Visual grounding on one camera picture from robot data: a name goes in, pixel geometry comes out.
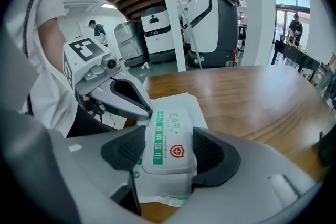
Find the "glass door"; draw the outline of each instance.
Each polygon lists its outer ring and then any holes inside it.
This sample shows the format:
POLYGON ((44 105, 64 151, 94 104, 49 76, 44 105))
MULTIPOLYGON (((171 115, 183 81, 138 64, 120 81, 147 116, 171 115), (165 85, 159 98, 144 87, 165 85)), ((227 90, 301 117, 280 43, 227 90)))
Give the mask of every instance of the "glass door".
POLYGON ((285 12, 283 10, 277 10, 274 42, 275 40, 280 40, 280 35, 283 35, 284 25, 285 25, 285 12))
POLYGON ((289 25, 293 21, 295 13, 294 12, 286 12, 286 13, 287 13, 287 17, 286 17, 286 31, 285 31, 285 35, 288 35, 289 25))

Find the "man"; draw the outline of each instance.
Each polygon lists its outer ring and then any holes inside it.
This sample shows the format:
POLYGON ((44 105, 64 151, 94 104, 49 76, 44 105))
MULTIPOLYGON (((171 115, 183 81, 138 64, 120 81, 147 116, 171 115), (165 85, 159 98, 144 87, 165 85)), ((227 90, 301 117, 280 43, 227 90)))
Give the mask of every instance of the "man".
POLYGON ((66 39, 57 18, 65 14, 62 0, 12 0, 5 12, 2 31, 7 32, 11 42, 39 72, 21 112, 32 114, 46 128, 57 129, 64 137, 111 131, 113 128, 97 121, 78 105, 74 95, 53 76, 43 59, 42 54, 59 72, 64 72, 66 39), (35 26, 40 44, 33 40, 35 26))
POLYGON ((289 24, 289 32, 293 33, 293 37, 290 37, 290 42, 293 43, 295 38, 294 45, 298 47, 303 33, 303 26, 299 21, 299 15, 297 13, 294 14, 294 20, 292 20, 289 24))
POLYGON ((104 30, 104 26, 101 24, 97 24, 95 20, 89 21, 89 27, 94 29, 94 38, 99 43, 102 43, 105 47, 107 47, 106 42, 106 34, 104 30))

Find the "white robot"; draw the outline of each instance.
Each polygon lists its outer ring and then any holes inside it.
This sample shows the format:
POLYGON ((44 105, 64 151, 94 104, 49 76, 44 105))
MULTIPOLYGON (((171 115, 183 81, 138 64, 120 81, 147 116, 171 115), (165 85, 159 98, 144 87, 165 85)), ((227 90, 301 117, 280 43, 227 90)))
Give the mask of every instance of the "white robot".
POLYGON ((127 72, 104 45, 81 38, 64 45, 64 73, 77 100, 99 115, 104 111, 133 120, 152 115, 150 98, 141 82, 127 72), (83 96, 90 97, 84 103, 83 96))
POLYGON ((149 53, 149 62, 165 62, 176 58, 173 34, 165 8, 147 9, 141 22, 149 53))

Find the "package of wet wipes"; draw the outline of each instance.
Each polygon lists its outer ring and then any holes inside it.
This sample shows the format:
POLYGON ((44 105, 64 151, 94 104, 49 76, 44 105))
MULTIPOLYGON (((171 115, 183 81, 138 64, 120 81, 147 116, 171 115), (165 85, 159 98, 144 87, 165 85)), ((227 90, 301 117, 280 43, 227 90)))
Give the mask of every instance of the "package of wet wipes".
POLYGON ((193 127, 207 128, 197 98, 183 93, 152 100, 144 152, 134 168, 139 202, 181 206, 191 194, 197 175, 193 153, 193 127))

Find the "white fabric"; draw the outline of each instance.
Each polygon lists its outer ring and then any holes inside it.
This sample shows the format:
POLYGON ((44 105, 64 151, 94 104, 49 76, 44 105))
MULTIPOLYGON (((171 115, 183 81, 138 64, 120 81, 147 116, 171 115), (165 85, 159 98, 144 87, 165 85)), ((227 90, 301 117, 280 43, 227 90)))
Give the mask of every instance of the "white fabric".
MULTIPOLYGON (((4 27, 13 43, 22 52, 23 28, 28 3, 29 0, 12 0, 4 17, 4 27)), ((40 44, 33 40, 34 26, 38 27, 59 16, 65 16, 62 0, 34 0, 27 26, 27 49, 30 63, 40 73, 30 92, 34 117, 46 128, 57 129, 66 137, 75 120, 77 101, 72 93, 51 74, 41 55, 40 44)))
POLYGON ((106 44, 106 36, 103 33, 100 33, 100 36, 95 36, 94 39, 103 45, 106 44))
POLYGON ((187 139, 181 140, 175 134, 190 136, 192 138, 194 126, 207 128, 207 125, 197 98, 193 95, 182 93, 151 100, 151 102, 153 116, 148 120, 137 122, 137 125, 146 126, 144 153, 133 169, 138 199, 139 202, 143 203, 161 202, 170 206, 182 206, 183 202, 191 194, 190 185, 193 177, 197 174, 197 170, 196 167, 192 167, 191 172, 173 171, 171 169, 171 164, 173 163, 169 161, 171 156, 173 156, 171 150, 176 146, 181 146, 185 150, 184 157, 175 156, 175 160, 177 161, 175 162, 175 168, 181 168, 181 163, 178 164, 178 162, 182 162, 184 167, 186 167, 185 165, 189 166, 189 164, 193 165, 196 158, 194 153, 190 152, 191 146, 186 145, 188 143, 187 139), (159 112, 163 115, 162 125, 158 125, 158 122, 161 122, 159 112), (160 154, 162 165, 156 165, 156 171, 152 170, 149 173, 146 167, 149 166, 149 163, 154 163, 157 144, 161 145, 159 149, 162 150, 160 154), (168 165, 165 167, 170 169, 170 173, 164 174, 160 169, 167 162, 168 165))

